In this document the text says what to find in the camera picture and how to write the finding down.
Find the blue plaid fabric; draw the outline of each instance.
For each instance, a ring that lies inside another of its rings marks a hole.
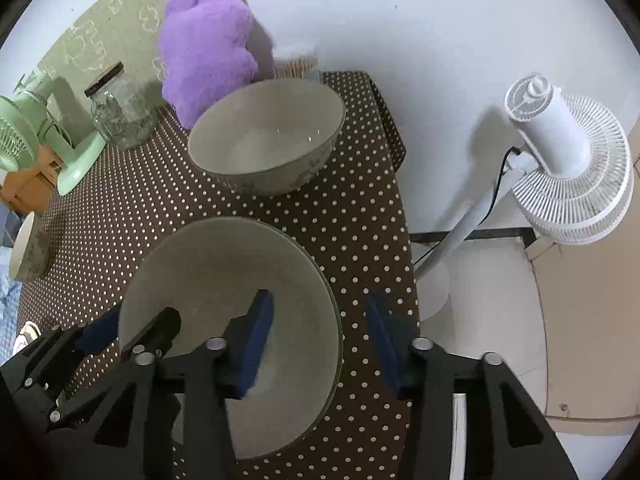
[[[20,282],[9,279],[11,249],[0,247],[0,365],[14,353],[15,333],[20,303]]]

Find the purple plush toy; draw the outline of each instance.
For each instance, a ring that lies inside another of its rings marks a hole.
[[[167,68],[162,97],[190,130],[213,103],[248,85],[258,63],[245,48],[254,26],[241,0],[169,0],[158,50]]]

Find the bowl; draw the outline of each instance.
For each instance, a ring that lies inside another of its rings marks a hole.
[[[280,231],[245,218],[194,222],[147,256],[120,311],[120,348],[164,307],[182,324],[166,357],[221,336],[254,294],[274,295],[274,319],[257,379],[242,400],[226,401],[236,458],[277,452],[305,436],[324,415],[342,363],[335,298],[311,257]],[[183,441],[182,413],[173,437]]]
[[[200,117],[189,135],[189,156],[234,191],[284,194],[324,166],[344,116],[340,96],[326,85],[297,78],[261,81]]]
[[[30,282],[39,278],[49,261],[50,241],[42,219],[31,211],[15,237],[9,260],[9,279]]]

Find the floral patterned bowl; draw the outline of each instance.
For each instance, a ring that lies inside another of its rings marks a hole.
[[[328,86],[297,78],[261,81],[202,115],[189,136],[189,156],[234,191],[284,194],[324,166],[344,117],[342,99]]]
[[[30,282],[39,278],[49,261],[49,235],[42,219],[31,211],[15,237],[14,250],[9,260],[9,278]]]

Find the black baseboard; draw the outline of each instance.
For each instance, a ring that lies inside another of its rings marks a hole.
[[[433,244],[441,242],[449,231],[436,231],[431,233],[409,234],[409,240],[417,244]],[[524,247],[529,247],[536,241],[536,234],[531,227],[512,227],[506,229],[477,229],[465,238],[465,240],[489,240],[491,238],[517,238],[522,237]]]

